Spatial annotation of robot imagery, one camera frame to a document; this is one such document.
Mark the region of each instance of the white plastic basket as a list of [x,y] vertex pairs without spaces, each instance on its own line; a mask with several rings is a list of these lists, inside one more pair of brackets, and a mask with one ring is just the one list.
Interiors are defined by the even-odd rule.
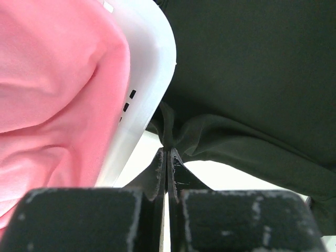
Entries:
[[100,1],[130,47],[130,86],[96,186],[111,187],[131,156],[173,77],[176,45],[168,20],[153,0]]

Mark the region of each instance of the white surface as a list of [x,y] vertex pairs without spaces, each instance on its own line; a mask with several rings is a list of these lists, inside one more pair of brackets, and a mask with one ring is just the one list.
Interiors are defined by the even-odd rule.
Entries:
[[[162,147],[158,136],[145,132],[122,171],[115,187],[123,187],[141,173],[151,162],[158,148]],[[284,190],[231,166],[215,162],[189,162],[186,164],[199,179],[215,190]],[[329,252],[336,252],[336,236],[325,236],[323,242]],[[169,209],[165,204],[164,252],[170,251]]]
[[[171,27],[152,0],[100,1],[124,32],[130,47],[129,107],[113,136],[96,186],[113,185],[127,163],[174,73],[176,45]],[[136,90],[133,99],[129,97]]]

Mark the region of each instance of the clothing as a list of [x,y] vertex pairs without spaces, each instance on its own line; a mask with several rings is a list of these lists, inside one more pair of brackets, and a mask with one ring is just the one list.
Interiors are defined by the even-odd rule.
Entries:
[[130,52],[96,0],[0,1],[0,38],[1,237],[27,191],[94,186]]
[[312,197],[336,235],[336,4],[160,1],[173,80],[148,130],[184,162],[212,160]]

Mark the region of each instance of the pink fabric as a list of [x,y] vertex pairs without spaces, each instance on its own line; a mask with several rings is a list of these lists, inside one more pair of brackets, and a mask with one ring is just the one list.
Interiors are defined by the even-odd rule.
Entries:
[[0,237],[30,189],[95,184],[129,73],[96,0],[0,0]]

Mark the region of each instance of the dark green cloth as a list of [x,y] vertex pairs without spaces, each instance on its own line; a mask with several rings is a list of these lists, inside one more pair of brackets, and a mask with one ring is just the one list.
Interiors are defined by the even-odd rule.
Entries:
[[148,130],[184,162],[311,196],[323,235],[336,235],[336,2],[161,5],[177,65]]

